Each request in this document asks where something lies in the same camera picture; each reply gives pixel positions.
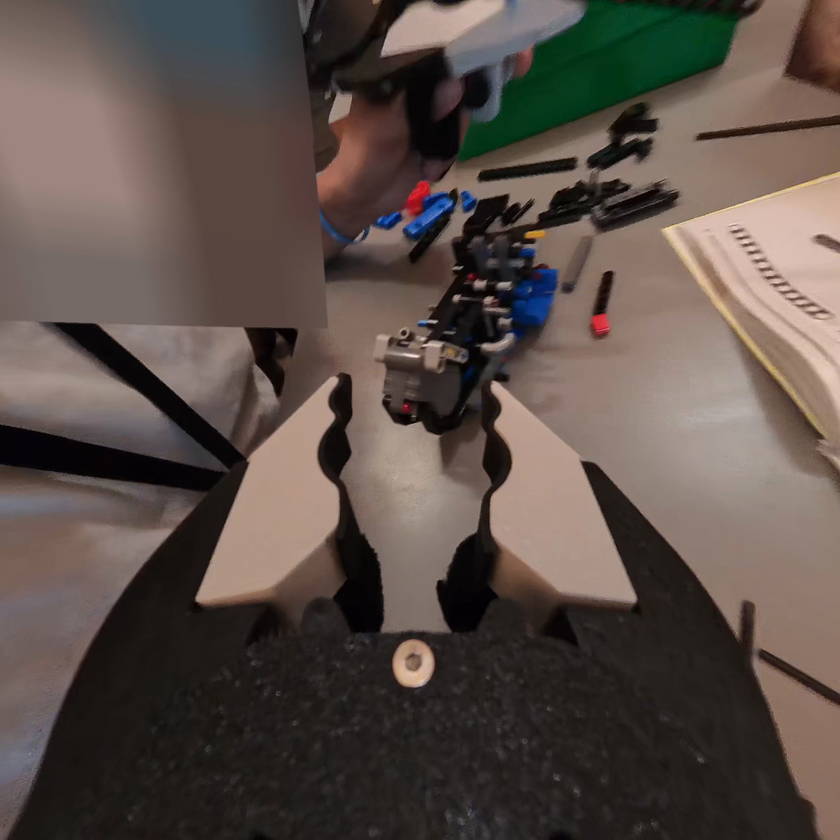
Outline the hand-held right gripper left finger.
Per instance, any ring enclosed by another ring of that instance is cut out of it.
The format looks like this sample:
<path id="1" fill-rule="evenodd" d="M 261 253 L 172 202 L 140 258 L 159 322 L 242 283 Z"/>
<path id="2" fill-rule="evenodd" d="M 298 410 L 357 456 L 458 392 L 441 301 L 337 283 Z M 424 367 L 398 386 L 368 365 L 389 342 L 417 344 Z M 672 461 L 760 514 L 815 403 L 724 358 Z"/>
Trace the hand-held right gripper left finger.
<path id="1" fill-rule="evenodd" d="M 352 632 L 382 629 L 382 569 L 342 480 L 352 397 L 351 377 L 331 376 L 250 456 L 197 606 L 267 605 L 296 632 L 329 599 Z"/>

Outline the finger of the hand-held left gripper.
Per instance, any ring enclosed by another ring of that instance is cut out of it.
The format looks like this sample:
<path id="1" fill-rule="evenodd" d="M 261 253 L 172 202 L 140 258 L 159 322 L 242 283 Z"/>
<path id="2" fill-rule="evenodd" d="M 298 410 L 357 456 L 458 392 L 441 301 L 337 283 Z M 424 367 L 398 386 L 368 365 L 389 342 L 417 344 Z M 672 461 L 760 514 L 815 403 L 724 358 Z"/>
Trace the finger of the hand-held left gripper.
<path id="1" fill-rule="evenodd" d="M 586 2 L 412 3 L 389 29 L 381 57 L 441 49 L 452 76 L 500 64 L 578 24 Z"/>

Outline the lego truck chassis model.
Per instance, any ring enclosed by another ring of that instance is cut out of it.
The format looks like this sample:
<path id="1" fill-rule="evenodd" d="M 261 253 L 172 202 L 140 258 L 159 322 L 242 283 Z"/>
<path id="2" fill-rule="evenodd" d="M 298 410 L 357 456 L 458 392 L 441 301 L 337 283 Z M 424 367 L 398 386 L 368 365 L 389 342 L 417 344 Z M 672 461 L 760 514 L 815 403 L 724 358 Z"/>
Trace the lego truck chassis model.
<path id="1" fill-rule="evenodd" d="M 395 424 L 441 435 L 476 410 L 515 345 L 548 320 L 558 271 L 539 257 L 543 227 L 457 238 L 453 279 L 415 327 L 378 335 L 382 405 Z"/>

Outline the black square lego plate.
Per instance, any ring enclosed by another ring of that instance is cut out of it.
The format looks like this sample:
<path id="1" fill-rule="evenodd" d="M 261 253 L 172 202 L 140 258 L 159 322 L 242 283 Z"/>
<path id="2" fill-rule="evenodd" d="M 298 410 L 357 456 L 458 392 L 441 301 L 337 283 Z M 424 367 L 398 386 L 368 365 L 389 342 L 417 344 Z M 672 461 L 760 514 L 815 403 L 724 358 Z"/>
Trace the black square lego plate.
<path id="1" fill-rule="evenodd" d="M 502 228 L 514 226 L 534 205 L 534 199 L 512 202 L 510 194 L 503 193 L 479 199 L 473 213 L 467 217 L 461 233 L 464 236 L 484 234 L 494 224 Z"/>

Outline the pile of black lego pieces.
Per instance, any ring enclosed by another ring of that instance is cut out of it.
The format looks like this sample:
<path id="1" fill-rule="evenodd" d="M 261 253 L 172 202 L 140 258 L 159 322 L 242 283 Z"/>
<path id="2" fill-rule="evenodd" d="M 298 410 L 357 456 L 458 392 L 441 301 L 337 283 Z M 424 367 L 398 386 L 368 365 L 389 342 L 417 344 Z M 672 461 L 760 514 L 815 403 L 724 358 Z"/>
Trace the pile of black lego pieces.
<path id="1" fill-rule="evenodd" d="M 538 215 L 533 228 L 555 228 L 577 223 L 607 199 L 626 193 L 630 188 L 630 184 L 620 179 L 606 182 L 596 178 L 588 182 L 579 181 L 553 195 L 548 208 Z"/>

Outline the large blue lego panel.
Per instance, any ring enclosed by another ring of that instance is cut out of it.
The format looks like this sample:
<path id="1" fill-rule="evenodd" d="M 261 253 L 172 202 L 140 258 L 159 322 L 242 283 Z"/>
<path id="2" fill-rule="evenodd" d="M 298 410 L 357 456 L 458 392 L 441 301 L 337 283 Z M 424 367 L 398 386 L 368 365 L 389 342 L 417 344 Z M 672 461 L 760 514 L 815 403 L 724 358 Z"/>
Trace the large blue lego panel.
<path id="1" fill-rule="evenodd" d="M 459 199 L 457 190 L 430 194 L 423 199 L 419 215 L 407 223 L 403 236 L 413 242 L 423 237 L 440 219 L 448 217 L 455 210 Z"/>

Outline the black lego connector pieces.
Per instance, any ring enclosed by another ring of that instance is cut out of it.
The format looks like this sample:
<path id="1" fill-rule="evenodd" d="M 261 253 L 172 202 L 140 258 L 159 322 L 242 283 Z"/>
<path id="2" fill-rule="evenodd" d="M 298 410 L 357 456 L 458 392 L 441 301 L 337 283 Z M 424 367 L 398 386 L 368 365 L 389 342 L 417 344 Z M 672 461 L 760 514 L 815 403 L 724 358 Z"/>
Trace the black lego connector pieces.
<path id="1" fill-rule="evenodd" d="M 658 119 L 652 116 L 648 103 L 641 101 L 626 108 L 609 126 L 607 145 L 587 158 L 587 168 L 603 171 L 631 156 L 643 161 L 657 131 Z"/>

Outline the black lego beam with holes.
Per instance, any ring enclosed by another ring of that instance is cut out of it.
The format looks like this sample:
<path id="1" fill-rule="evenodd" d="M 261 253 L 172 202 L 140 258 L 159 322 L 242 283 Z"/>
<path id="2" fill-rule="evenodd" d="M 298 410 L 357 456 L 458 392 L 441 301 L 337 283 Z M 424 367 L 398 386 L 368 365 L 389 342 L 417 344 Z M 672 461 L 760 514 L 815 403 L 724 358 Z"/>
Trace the black lego beam with holes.
<path id="1" fill-rule="evenodd" d="M 420 258 L 431 248 L 431 246 L 438 240 L 440 235 L 446 230 L 451 220 L 450 215 L 439 217 L 433 224 L 431 224 L 416 241 L 414 247 L 408 253 L 408 259 L 411 264 L 416 264 Z"/>

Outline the grey lego beam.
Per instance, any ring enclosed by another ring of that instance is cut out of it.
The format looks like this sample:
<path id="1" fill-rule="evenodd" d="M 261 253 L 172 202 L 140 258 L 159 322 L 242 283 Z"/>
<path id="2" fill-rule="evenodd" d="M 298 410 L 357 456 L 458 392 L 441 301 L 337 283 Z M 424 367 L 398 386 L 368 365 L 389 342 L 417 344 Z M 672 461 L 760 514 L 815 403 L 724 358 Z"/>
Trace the grey lego beam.
<path id="1" fill-rule="evenodd" d="M 595 237 L 593 234 L 585 235 L 581 237 L 577 246 L 574 248 L 569 263 L 560 279 L 560 291 L 563 294 L 570 294 L 577 287 L 583 269 L 592 252 L 594 240 Z"/>

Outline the black lego beam red bush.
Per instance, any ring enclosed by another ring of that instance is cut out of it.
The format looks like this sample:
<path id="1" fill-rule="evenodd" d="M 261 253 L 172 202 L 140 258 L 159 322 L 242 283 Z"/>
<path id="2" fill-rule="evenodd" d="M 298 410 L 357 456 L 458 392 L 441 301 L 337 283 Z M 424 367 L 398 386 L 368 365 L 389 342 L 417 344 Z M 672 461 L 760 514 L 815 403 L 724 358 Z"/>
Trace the black lego beam red bush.
<path id="1" fill-rule="evenodd" d="M 608 315 L 608 307 L 613 291 L 615 272 L 612 269 L 605 271 L 600 279 L 590 319 L 590 331 L 594 338 L 601 339 L 611 331 L 611 323 Z"/>

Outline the long thin black lego axle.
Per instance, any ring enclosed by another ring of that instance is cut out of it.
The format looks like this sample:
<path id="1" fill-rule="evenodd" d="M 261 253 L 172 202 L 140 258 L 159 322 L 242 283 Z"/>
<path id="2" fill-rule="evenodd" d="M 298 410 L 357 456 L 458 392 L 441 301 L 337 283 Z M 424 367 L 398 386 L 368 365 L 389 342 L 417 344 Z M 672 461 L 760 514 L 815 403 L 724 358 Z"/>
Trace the long thin black lego axle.
<path id="1" fill-rule="evenodd" d="M 730 129 L 715 129 L 700 132 L 696 135 L 696 142 L 728 140 L 737 138 L 756 137 L 776 133 L 792 133 L 798 131 L 819 130 L 838 127 L 839 115 L 831 115 L 821 118 L 796 119 L 779 122 L 769 122 L 757 125 Z"/>

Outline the short black lego axle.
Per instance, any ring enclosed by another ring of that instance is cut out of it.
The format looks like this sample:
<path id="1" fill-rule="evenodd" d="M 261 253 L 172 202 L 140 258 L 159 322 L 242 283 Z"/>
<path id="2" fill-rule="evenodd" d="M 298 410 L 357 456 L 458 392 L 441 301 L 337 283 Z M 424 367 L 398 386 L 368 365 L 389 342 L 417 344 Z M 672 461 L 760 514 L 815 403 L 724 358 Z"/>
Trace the short black lego axle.
<path id="1" fill-rule="evenodd" d="M 772 654 L 770 651 L 760 648 L 756 654 L 757 659 L 765 663 L 772 669 L 782 673 L 794 682 L 803 686 L 811 693 L 823 698 L 827 702 L 839 706 L 839 691 L 831 686 L 823 683 L 821 680 L 809 675 L 802 669 L 797 668 L 785 659 Z"/>

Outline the person's left hand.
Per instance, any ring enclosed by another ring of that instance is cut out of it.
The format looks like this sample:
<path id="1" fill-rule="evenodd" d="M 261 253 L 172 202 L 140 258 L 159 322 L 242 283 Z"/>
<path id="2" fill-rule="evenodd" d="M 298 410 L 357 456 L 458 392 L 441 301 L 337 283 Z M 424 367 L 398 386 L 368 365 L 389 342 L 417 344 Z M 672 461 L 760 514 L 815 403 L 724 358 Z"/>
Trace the person's left hand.
<path id="1" fill-rule="evenodd" d="M 353 96 L 338 152 L 317 176 L 318 203 L 345 236 L 401 210 L 417 183 L 439 181 L 456 160 L 418 152 L 405 98 L 404 91 L 383 102 Z"/>

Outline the green plastic bin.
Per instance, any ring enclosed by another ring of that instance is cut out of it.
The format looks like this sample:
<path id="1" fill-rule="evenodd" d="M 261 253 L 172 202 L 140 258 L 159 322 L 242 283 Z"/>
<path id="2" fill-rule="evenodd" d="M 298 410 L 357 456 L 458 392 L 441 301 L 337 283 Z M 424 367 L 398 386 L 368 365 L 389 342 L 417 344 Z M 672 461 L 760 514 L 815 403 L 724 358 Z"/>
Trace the green plastic bin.
<path id="1" fill-rule="evenodd" d="M 749 2 L 588 2 L 583 18 L 538 45 L 498 115 L 472 121 L 460 161 L 497 151 L 719 67 Z"/>

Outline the open instruction booklet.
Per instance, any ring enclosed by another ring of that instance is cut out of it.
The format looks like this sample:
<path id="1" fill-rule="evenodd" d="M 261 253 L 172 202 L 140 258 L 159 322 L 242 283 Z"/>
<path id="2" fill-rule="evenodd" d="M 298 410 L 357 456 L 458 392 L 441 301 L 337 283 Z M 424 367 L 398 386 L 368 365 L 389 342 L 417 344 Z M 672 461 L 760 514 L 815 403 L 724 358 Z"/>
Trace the open instruction booklet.
<path id="1" fill-rule="evenodd" d="M 839 174 L 663 229 L 839 467 Z"/>

